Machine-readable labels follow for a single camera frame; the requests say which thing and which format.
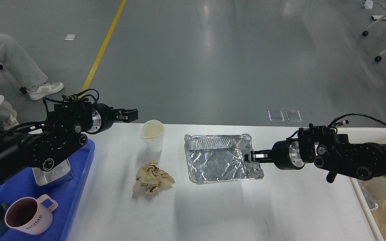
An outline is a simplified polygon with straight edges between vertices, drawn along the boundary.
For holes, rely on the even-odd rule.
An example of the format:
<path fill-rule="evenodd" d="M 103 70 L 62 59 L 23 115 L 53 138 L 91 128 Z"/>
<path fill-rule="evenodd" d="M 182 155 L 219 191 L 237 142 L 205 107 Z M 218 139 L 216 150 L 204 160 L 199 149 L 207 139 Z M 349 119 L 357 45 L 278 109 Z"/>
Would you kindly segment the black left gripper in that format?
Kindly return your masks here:
<path fill-rule="evenodd" d="M 138 120 L 138 109 L 113 109 L 106 104 L 98 103 L 92 107 L 92 126 L 89 134 L 98 134 L 108 130 L 114 122 L 130 123 Z"/>

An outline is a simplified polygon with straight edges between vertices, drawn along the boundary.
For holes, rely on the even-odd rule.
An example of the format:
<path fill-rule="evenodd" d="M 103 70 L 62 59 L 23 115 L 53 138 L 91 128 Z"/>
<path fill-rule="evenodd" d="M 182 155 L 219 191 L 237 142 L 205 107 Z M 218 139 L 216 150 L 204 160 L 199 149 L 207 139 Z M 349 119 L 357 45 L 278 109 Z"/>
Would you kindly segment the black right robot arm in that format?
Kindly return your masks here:
<path fill-rule="evenodd" d="M 326 181 L 333 183 L 337 174 L 369 181 L 386 177 L 386 144 L 349 142 L 347 134 L 338 133 L 339 126 L 349 122 L 336 117 L 330 124 L 309 124 L 299 128 L 283 141 L 274 143 L 270 150 L 250 151 L 243 156 L 245 163 L 273 163 L 281 170 L 300 170 L 306 163 L 328 171 Z M 386 127 L 386 123 L 362 114 Z"/>

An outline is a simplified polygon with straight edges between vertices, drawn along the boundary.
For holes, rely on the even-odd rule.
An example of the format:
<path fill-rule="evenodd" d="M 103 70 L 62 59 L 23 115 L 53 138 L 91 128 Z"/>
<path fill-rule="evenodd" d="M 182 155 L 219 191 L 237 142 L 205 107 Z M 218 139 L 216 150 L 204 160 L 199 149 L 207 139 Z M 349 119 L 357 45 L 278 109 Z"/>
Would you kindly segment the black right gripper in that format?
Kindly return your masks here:
<path fill-rule="evenodd" d="M 274 143 L 271 150 L 254 150 L 244 155 L 245 162 L 274 163 L 281 170 L 300 170 L 305 162 L 300 156 L 299 142 L 284 140 Z"/>

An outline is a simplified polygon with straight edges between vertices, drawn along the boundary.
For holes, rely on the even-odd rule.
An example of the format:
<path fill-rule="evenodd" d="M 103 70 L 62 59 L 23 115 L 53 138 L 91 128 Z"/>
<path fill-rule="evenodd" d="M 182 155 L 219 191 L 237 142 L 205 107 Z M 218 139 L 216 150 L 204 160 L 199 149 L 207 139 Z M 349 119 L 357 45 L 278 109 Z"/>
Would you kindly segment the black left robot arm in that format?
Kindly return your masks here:
<path fill-rule="evenodd" d="M 98 103 L 84 90 L 43 98 L 47 117 L 17 125 L 0 134 L 0 185 L 27 167 L 51 171 L 88 142 L 87 134 L 108 130 L 115 122 L 138 120 L 138 109 L 113 108 Z M 48 102 L 54 109 L 48 110 Z"/>

